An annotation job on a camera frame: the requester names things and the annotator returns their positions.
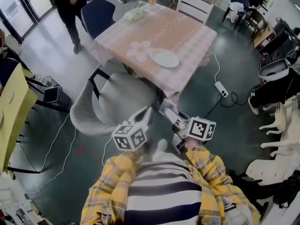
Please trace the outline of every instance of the yellow plaid shirt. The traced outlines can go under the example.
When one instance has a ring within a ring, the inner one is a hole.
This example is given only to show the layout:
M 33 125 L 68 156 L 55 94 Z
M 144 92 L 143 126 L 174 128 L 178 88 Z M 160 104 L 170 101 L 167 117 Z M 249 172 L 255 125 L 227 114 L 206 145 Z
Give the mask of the yellow plaid shirt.
M 251 212 L 253 224 L 259 224 L 260 214 L 243 192 L 232 185 L 231 177 L 225 174 L 223 161 L 212 155 L 203 146 L 187 152 L 192 165 L 186 161 L 197 184 L 202 187 L 202 202 L 199 221 L 202 225 L 221 225 L 225 222 L 222 197 L 235 204 L 246 204 Z M 123 153 L 107 160 L 102 175 L 90 188 L 89 196 L 82 210 L 81 224 L 115 224 L 125 219 L 128 188 L 135 179 L 138 156 L 132 152 Z

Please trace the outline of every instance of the gray floor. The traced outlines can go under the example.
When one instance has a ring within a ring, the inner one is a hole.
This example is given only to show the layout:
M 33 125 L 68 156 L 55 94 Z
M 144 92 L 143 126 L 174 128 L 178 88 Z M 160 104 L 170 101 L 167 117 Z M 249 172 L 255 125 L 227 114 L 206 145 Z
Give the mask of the gray floor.
M 110 1 L 116 4 L 115 20 L 120 19 L 135 3 L 135 0 L 128 0 L 127 4 L 119 4 L 116 0 Z M 170 4 L 170 0 L 159 2 L 166 6 Z M 223 14 L 221 9 L 214 7 L 207 22 L 207 26 L 218 33 L 213 49 L 221 65 L 217 80 L 221 81 L 229 92 L 236 92 L 239 101 L 244 102 L 249 89 L 260 82 L 257 72 L 261 56 L 253 49 L 250 34 L 233 31 L 233 25 L 227 20 L 221 23 Z M 92 40 L 79 21 L 77 22 L 83 44 L 83 50 L 78 55 L 73 54 L 71 40 L 56 11 L 26 38 L 21 53 L 21 58 L 36 74 L 41 74 L 42 77 L 51 75 L 73 100 L 77 98 L 84 82 L 97 66 L 97 62 L 88 52 Z M 122 66 L 118 61 L 112 60 L 104 70 L 112 73 L 122 70 Z M 218 99 L 218 91 L 214 87 L 214 75 L 217 70 L 218 64 L 213 56 L 206 67 L 197 70 L 180 98 L 178 107 L 182 112 L 189 116 L 204 117 L 214 106 Z M 101 86 L 103 81 L 98 79 L 97 83 Z M 97 106 L 95 97 L 93 100 L 95 109 L 102 117 L 103 113 L 99 105 Z M 232 103 L 230 98 L 224 101 L 224 104 L 230 103 Z M 28 116 L 27 121 L 30 125 L 24 126 L 22 133 L 25 137 L 21 141 L 28 159 L 39 170 L 67 114 L 38 106 L 36 108 L 37 110 L 32 110 Z M 254 159 L 269 158 L 269 151 L 263 154 L 260 144 L 278 138 L 271 135 L 268 137 L 258 130 L 260 126 L 271 123 L 272 119 L 266 114 L 254 116 L 248 105 L 236 105 L 232 108 L 218 105 L 208 119 L 217 123 L 214 137 L 207 143 L 208 149 L 222 158 L 227 170 L 234 169 L 238 173 L 244 172 Z M 153 128 L 155 143 L 161 138 L 171 139 L 170 123 L 160 115 L 155 114 Z M 61 171 L 74 138 L 74 131 L 70 119 L 67 119 L 53 144 L 43 173 L 16 174 L 26 192 L 37 191 Z M 104 144 L 108 139 L 108 137 L 87 137 L 77 132 L 64 173 L 46 185 L 41 192 L 28 194 L 54 225 L 67 220 L 80 221 L 88 189 L 101 174 L 101 158 Z M 118 154 L 118 150 L 111 142 L 107 147 L 106 157 Z M 18 146 L 11 163 L 14 167 L 31 169 Z

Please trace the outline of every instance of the pink tablecloth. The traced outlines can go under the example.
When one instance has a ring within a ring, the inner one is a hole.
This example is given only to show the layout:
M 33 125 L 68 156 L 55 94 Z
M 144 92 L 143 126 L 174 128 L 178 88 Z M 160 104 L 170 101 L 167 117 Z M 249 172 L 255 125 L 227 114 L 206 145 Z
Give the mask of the pink tablecloth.
M 196 20 L 161 5 L 150 9 L 144 18 L 129 23 L 123 19 L 100 34 L 92 44 L 91 54 L 101 65 L 116 58 L 161 88 L 177 102 L 199 66 L 206 66 L 217 33 Z M 180 60 L 174 68 L 161 67 L 147 53 L 149 48 L 163 48 Z

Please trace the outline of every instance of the red mark on floor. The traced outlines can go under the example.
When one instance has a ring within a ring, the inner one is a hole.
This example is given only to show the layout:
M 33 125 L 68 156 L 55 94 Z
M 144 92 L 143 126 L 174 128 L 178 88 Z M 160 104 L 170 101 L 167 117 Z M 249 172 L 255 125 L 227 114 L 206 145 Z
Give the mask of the red mark on floor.
M 81 151 L 86 152 L 86 150 L 85 150 L 85 148 L 84 148 L 83 146 L 80 146 L 80 147 L 78 148 L 78 150 L 76 151 L 76 154 L 79 154 Z

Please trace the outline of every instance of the glass door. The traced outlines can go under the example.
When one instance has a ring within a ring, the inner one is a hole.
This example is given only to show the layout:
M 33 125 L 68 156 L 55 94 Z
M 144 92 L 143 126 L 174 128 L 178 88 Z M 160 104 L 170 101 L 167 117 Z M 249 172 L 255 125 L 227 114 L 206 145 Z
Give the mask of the glass door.
M 38 22 L 53 10 L 52 0 L 24 0 L 24 2 Z
M 17 40 L 25 38 L 35 27 L 20 0 L 0 0 L 0 10 L 4 25 Z
M 53 9 L 52 0 L 0 0 L 0 20 L 21 44 Z

